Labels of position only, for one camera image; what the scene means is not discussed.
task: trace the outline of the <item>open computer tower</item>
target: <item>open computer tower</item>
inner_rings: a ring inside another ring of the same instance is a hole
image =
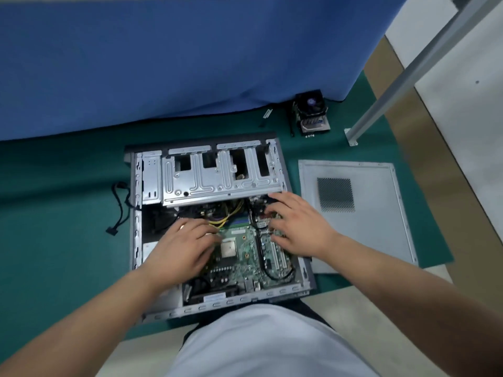
[[[177,218],[206,218],[223,237],[200,275],[165,291],[143,323],[296,298],[315,288],[310,260],[270,239],[267,194],[291,190],[274,132],[129,146],[125,161],[134,206],[131,269],[141,266]]]

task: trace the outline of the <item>ventilation grille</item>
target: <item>ventilation grille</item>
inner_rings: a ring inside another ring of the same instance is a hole
[[[319,202],[322,212],[355,211],[349,178],[318,178]]]

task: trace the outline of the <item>small metal bracket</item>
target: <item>small metal bracket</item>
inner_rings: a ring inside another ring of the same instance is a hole
[[[348,132],[351,130],[351,128],[344,128],[344,133],[346,134],[346,139],[348,138]],[[348,144],[350,147],[354,147],[355,145],[358,145],[358,142],[356,140],[349,141],[348,139]]]

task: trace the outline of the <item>green mat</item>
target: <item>green mat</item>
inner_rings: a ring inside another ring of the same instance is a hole
[[[298,194],[299,159],[392,162],[420,266],[452,261],[386,119],[371,127],[357,147],[347,144],[343,129],[374,100],[361,74],[343,103],[329,102],[332,130],[315,138],[291,138],[286,114],[276,107],[263,127],[267,108],[0,143],[0,361],[128,271],[129,226],[116,237],[105,233],[119,214],[110,185],[129,182],[123,162],[127,144],[276,131]],[[317,282],[318,292],[349,285],[338,275],[319,275]],[[182,318],[136,327],[128,338],[190,322]]]

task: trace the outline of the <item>silver metal post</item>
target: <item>silver metal post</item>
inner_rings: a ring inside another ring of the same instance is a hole
[[[399,98],[462,40],[501,0],[470,0],[470,2],[443,27],[423,51],[393,81],[382,96],[350,129],[346,138],[350,146],[384,114]]]

